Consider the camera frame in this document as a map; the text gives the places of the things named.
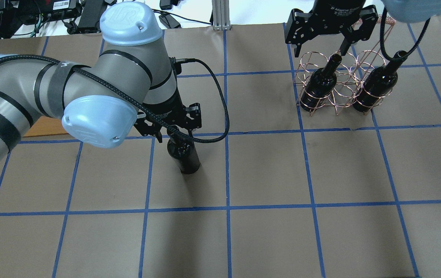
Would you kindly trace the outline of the aluminium frame post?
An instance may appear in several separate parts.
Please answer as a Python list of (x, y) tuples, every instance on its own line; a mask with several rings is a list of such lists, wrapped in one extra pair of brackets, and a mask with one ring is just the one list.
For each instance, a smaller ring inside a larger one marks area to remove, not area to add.
[(231, 30), (229, 0), (212, 0), (212, 18), (214, 31)]

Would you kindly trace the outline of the wooden tray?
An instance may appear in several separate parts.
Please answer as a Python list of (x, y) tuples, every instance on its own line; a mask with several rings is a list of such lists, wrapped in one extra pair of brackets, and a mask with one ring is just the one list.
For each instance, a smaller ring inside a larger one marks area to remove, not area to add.
[(42, 116), (32, 127), (24, 134), (23, 137), (46, 137), (68, 134), (62, 127), (60, 119), (54, 119)]

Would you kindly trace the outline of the black power adapter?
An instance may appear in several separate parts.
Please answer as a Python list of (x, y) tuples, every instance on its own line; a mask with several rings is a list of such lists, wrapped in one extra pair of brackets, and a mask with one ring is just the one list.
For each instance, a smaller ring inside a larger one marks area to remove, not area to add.
[(182, 28), (181, 24), (173, 18), (171, 14), (160, 14), (159, 21), (167, 28), (167, 29), (180, 29)]

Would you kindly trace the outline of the dark wine bottle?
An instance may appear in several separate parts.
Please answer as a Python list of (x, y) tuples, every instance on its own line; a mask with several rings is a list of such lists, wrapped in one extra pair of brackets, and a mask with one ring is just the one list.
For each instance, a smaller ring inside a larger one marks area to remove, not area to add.
[(341, 62), (342, 56), (334, 53), (323, 68), (312, 73), (300, 97), (303, 110), (313, 113), (324, 104), (337, 83), (336, 69)]
[(353, 107), (355, 110), (367, 113), (382, 97), (386, 96), (398, 81), (398, 69), (406, 60), (406, 51), (398, 51), (385, 66), (375, 68), (364, 81), (361, 90), (355, 98)]
[(193, 174), (198, 171), (201, 163), (193, 141), (184, 139), (176, 134), (169, 135), (166, 149), (174, 159), (182, 174)]

